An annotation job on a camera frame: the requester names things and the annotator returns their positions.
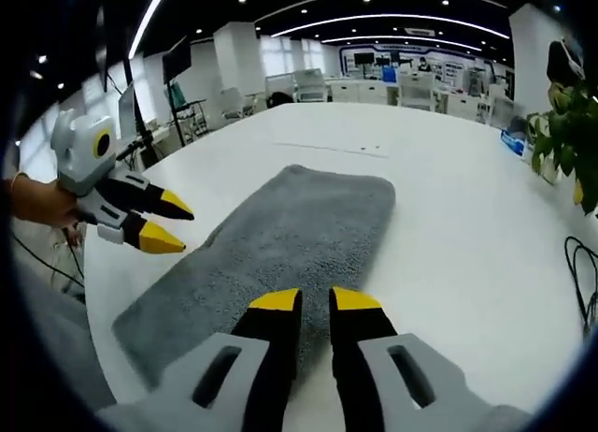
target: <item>green plant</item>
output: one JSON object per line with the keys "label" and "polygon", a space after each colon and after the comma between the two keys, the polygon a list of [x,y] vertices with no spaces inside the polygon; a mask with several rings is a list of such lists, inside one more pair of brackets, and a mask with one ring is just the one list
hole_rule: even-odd
{"label": "green plant", "polygon": [[588,95],[584,83],[569,88],[554,83],[548,98],[552,111],[528,116],[532,169],[539,174],[543,160],[552,155],[555,168],[566,176],[575,170],[576,192],[581,191],[581,207],[589,214],[598,205],[598,98]]}

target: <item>yellow circular eye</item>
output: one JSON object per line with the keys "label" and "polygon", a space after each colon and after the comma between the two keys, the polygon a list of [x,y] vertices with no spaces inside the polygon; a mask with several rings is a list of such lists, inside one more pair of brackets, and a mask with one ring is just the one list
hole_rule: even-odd
{"label": "yellow circular eye", "polygon": [[102,130],[95,137],[95,143],[93,144],[93,156],[96,158],[101,158],[107,153],[109,147],[110,133],[108,130]]}

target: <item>white tabletop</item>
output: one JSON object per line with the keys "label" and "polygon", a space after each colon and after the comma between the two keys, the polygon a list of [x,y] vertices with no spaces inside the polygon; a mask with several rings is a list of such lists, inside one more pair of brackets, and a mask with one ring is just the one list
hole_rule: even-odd
{"label": "white tabletop", "polygon": [[[498,130],[409,108],[284,105],[194,142],[145,175],[194,210],[192,223],[156,219],[191,252],[289,164],[392,182],[396,208],[364,290],[399,333],[416,334],[460,366],[474,392],[535,411],[581,343],[562,242],[590,223],[595,231],[595,219],[583,218],[570,198],[564,215],[557,188],[504,146]],[[119,402],[146,389],[112,324],[185,254],[148,255],[88,230],[89,321]],[[285,419],[285,430],[321,425],[345,430],[330,353]]]}

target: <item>ceiling light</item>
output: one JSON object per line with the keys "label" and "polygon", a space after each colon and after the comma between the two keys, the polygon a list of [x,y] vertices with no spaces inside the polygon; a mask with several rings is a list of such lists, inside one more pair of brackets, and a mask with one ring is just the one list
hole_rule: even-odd
{"label": "ceiling light", "polygon": [[355,39],[415,39],[417,41],[439,42],[441,44],[449,44],[450,46],[464,47],[469,50],[482,51],[482,49],[480,49],[478,47],[467,46],[466,44],[461,44],[460,42],[445,41],[443,39],[434,39],[431,37],[423,37],[423,36],[422,37],[420,37],[420,36],[392,36],[392,35],[351,36],[351,37],[337,37],[335,39],[325,39],[321,43],[327,44],[329,42],[340,42],[340,41],[355,40]]}
{"label": "ceiling light", "polygon": [[282,32],[275,33],[272,35],[272,37],[287,35],[288,33],[296,32],[297,30],[303,30],[305,28],[316,27],[318,25],[324,25],[326,23],[356,21],[359,19],[376,19],[376,18],[410,18],[410,19],[424,19],[427,21],[457,23],[457,24],[463,25],[465,27],[475,28],[477,30],[481,30],[482,32],[486,32],[486,33],[490,33],[492,35],[499,36],[502,39],[510,39],[510,37],[507,35],[503,35],[502,33],[495,32],[494,30],[491,30],[490,28],[482,27],[482,26],[476,25],[474,23],[457,21],[455,19],[448,19],[448,18],[438,18],[436,16],[424,16],[421,14],[361,14],[358,16],[347,16],[345,18],[334,18],[334,19],[329,19],[327,21],[312,22],[312,23],[307,23],[306,25],[300,25],[298,27],[290,28],[288,30],[284,30]]}
{"label": "ceiling light", "polygon": [[148,25],[150,24],[151,17],[153,16],[153,13],[156,11],[156,8],[160,5],[160,2],[162,2],[162,0],[151,0],[148,10],[146,11],[146,14],[143,15],[143,19],[141,20],[141,23],[139,24],[139,27],[137,28],[137,33],[135,33],[135,39],[133,39],[133,45],[131,46],[131,49],[129,50],[129,59],[130,60],[132,60],[135,57],[135,54],[137,53],[137,48],[139,47],[139,43],[141,42],[141,39],[143,38],[143,34],[146,33],[146,29],[148,28]]}

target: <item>gray towel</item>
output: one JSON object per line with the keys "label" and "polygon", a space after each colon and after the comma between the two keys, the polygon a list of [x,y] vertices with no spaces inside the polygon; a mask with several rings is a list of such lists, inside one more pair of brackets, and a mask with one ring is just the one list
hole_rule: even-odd
{"label": "gray towel", "polygon": [[288,166],[127,309],[114,333],[153,387],[168,364],[230,332],[251,300],[300,288],[305,377],[329,338],[330,287],[360,287],[394,202],[386,180]]}

